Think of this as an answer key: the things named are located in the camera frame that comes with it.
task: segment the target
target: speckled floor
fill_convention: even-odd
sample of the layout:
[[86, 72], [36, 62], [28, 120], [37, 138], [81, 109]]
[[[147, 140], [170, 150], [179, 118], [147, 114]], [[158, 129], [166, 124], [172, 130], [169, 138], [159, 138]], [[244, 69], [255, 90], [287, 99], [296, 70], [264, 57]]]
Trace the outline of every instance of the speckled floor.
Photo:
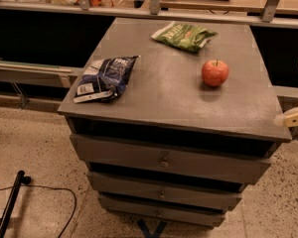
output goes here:
[[[65, 187], [77, 197], [74, 217], [65, 238], [188, 237], [188, 238], [275, 238], [298, 237], [298, 140], [282, 145], [272, 157], [273, 165], [259, 183], [249, 186], [243, 200], [213, 230], [166, 221], [154, 235], [160, 220], [107, 212], [96, 200], [81, 162], [70, 142], [70, 129], [55, 106], [0, 102], [0, 188], [13, 184], [16, 173], [25, 171], [32, 185]], [[0, 190], [0, 209], [10, 190]], [[74, 208], [66, 190], [22, 187], [8, 226], [7, 238], [58, 237]], [[139, 227], [143, 220], [145, 235]]]

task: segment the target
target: black cable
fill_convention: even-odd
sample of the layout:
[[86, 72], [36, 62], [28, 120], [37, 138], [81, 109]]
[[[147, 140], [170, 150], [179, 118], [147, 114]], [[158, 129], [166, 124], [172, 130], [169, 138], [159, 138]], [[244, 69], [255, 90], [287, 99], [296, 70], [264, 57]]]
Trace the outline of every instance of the black cable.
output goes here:
[[[216, 14], [213, 10], [209, 10], [211, 13]], [[223, 12], [223, 15], [227, 14], [229, 11]]]
[[[42, 185], [21, 185], [21, 186], [39, 187], [39, 188], [46, 188], [46, 189], [51, 189], [51, 190], [65, 190], [65, 191], [69, 191], [73, 195], [73, 197], [74, 197], [74, 209], [72, 211], [72, 214], [71, 214], [67, 224], [64, 226], [64, 228], [62, 229], [61, 233], [58, 236], [58, 238], [60, 238], [63, 235], [64, 231], [67, 229], [68, 225], [70, 224], [70, 222], [71, 222], [71, 220], [72, 220], [72, 218], [75, 214], [76, 206], [77, 206], [77, 199], [76, 199], [75, 193], [70, 188], [66, 188], [66, 187], [51, 187], [51, 186], [42, 186]], [[3, 187], [3, 188], [0, 188], [0, 191], [10, 189], [12, 187], [13, 186]]]

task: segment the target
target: gray drawer cabinet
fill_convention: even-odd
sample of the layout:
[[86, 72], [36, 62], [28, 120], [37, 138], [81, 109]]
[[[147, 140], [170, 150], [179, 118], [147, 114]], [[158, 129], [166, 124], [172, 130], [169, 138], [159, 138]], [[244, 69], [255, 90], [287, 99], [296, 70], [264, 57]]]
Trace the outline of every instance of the gray drawer cabinet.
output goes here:
[[234, 210], [281, 144], [72, 115], [67, 120], [102, 207], [210, 227]]
[[[216, 227], [291, 135], [272, 123], [281, 108], [247, 27], [208, 24], [221, 37], [192, 56], [149, 38], [167, 24], [115, 19], [90, 60], [140, 55], [126, 91], [74, 104], [79, 76], [59, 112], [103, 208]], [[230, 69], [216, 89], [201, 84], [213, 58]]]

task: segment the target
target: wooden panel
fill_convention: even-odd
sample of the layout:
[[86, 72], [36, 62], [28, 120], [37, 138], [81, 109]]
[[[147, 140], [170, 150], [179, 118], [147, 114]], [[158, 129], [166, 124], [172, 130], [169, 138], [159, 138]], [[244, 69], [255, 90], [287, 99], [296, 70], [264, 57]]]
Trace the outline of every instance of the wooden panel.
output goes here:
[[158, 180], [119, 177], [92, 172], [88, 172], [87, 177], [95, 190], [223, 211], [233, 210], [241, 200], [241, 195], [237, 193], [166, 183]]
[[195, 210], [176, 206], [168, 206], [160, 203], [149, 203], [108, 195], [98, 197], [101, 206], [107, 210], [135, 213], [161, 219], [169, 219], [181, 222], [195, 223], [206, 226], [220, 226], [224, 221], [222, 214]]
[[255, 184], [270, 166], [267, 159], [197, 150], [195, 153], [164, 146], [132, 145], [101, 137], [72, 134], [78, 157], [87, 162]]

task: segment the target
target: red apple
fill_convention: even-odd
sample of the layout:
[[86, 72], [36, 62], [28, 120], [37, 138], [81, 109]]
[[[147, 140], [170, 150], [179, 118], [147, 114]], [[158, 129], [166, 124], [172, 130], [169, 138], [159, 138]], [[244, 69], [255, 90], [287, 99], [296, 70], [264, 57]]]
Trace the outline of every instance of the red apple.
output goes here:
[[225, 62], [211, 59], [202, 66], [202, 81], [211, 87], [220, 86], [227, 80], [228, 73], [229, 69]]

